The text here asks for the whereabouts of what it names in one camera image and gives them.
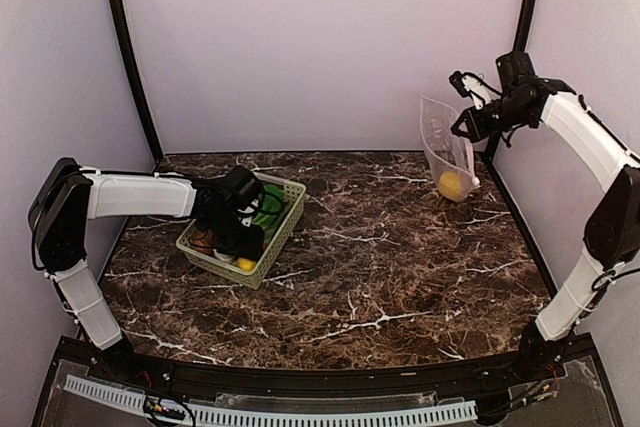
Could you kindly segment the black front rail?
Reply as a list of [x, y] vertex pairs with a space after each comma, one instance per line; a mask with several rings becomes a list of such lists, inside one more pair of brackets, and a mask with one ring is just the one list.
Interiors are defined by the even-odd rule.
[[495, 395], [521, 380], [498, 367], [514, 352], [441, 364], [368, 370], [293, 371], [215, 366], [134, 356], [135, 374], [149, 374], [152, 388], [183, 398], [208, 399], [228, 394], [312, 397], [365, 397], [435, 392], [440, 398]]

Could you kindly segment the yellow lemon toy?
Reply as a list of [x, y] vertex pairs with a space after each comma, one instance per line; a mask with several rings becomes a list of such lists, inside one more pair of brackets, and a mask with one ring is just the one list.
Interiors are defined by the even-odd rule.
[[443, 197], [453, 202], [462, 202], [467, 196], [461, 177], [457, 172], [443, 172], [438, 180], [438, 189]]

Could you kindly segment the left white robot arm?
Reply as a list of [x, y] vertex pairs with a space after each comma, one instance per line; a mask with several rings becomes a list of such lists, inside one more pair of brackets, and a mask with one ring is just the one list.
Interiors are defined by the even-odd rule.
[[61, 158], [29, 209], [32, 265], [52, 280], [71, 316], [104, 351], [103, 368], [120, 383], [131, 383], [141, 374], [141, 362], [122, 346], [126, 336], [88, 267], [88, 221], [145, 215], [190, 218], [202, 231], [212, 232], [222, 253], [257, 262], [264, 231], [242, 219], [261, 207], [262, 191], [258, 178], [242, 166], [223, 177], [198, 178], [104, 171]]

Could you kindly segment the brown potato toy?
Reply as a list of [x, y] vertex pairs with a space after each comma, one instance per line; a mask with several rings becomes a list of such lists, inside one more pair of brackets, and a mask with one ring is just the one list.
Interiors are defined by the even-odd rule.
[[215, 235], [211, 231], [196, 231], [190, 240], [190, 247], [197, 252], [204, 255], [211, 256], [213, 254], [213, 245], [215, 241]]

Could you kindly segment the small circuit board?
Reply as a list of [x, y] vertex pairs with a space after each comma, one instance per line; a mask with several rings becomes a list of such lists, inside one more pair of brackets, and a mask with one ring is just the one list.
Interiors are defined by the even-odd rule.
[[161, 399], [154, 400], [151, 397], [144, 399], [143, 412], [152, 420], [166, 422], [183, 421], [187, 416], [183, 410], [164, 406]]

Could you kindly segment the clear zip top bag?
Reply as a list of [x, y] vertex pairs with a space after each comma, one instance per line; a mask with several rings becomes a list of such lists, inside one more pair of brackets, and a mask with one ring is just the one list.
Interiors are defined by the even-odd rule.
[[458, 116], [452, 107], [442, 102], [425, 96], [420, 98], [420, 133], [431, 177], [438, 189], [443, 172], [457, 172], [467, 194], [465, 201], [480, 187], [480, 180], [475, 174], [472, 144], [450, 131]]

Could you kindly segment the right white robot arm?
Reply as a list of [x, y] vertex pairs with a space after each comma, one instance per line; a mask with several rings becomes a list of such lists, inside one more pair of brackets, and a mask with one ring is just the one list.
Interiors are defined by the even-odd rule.
[[543, 126], [573, 151], [593, 182], [594, 209], [576, 264], [523, 330], [510, 360], [511, 373], [530, 381], [561, 356], [574, 328], [595, 311], [612, 284], [632, 271], [639, 252], [639, 157], [562, 80], [523, 75], [494, 89], [473, 73], [456, 71], [449, 82], [472, 101], [453, 123], [453, 134], [478, 142]]

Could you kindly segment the green plastic basket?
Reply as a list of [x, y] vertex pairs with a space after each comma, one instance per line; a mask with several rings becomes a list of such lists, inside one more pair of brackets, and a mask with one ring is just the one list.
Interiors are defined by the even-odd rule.
[[[267, 184], [274, 184], [283, 190], [286, 202], [284, 213], [279, 218], [275, 233], [270, 237], [265, 237], [264, 234], [263, 253], [253, 271], [245, 272], [239, 269], [236, 265], [238, 258], [233, 255], [223, 254], [221, 251], [214, 249], [213, 254], [208, 256], [190, 247], [191, 237], [198, 231], [195, 228], [194, 211], [192, 213], [193, 220], [176, 240], [176, 247], [184, 253], [192, 265], [257, 290], [302, 216], [306, 200], [306, 187], [302, 184], [264, 173], [253, 173], [262, 183], [263, 190], [259, 196], [263, 193]], [[224, 176], [207, 181], [199, 179], [197, 181], [198, 188], [218, 187], [225, 190], [221, 182]], [[238, 208], [239, 219], [245, 226], [252, 225], [252, 218], [260, 208], [259, 196], [248, 207], [244, 209]]]

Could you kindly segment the green bok choy toy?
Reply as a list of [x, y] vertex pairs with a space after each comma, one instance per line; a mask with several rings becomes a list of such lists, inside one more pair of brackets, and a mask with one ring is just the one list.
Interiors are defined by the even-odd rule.
[[259, 196], [259, 206], [251, 224], [260, 227], [265, 237], [270, 237], [277, 230], [279, 218], [285, 210], [283, 190], [274, 184], [267, 184]]

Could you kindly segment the orange yellow mango toy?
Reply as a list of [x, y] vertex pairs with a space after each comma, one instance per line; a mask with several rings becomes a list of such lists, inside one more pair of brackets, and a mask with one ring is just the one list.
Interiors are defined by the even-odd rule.
[[251, 272], [256, 268], [257, 262], [247, 258], [238, 258], [236, 265], [245, 272]]

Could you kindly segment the left black frame post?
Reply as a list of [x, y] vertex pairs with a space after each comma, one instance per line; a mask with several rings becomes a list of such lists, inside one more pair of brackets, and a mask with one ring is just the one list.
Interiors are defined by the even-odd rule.
[[152, 156], [154, 164], [157, 165], [164, 158], [164, 152], [154, 121], [152, 119], [151, 110], [144, 91], [142, 78], [138, 68], [134, 46], [128, 26], [124, 0], [108, 1], [121, 60], [125, 69], [129, 89], [134, 101], [136, 114], [142, 127], [149, 152]]

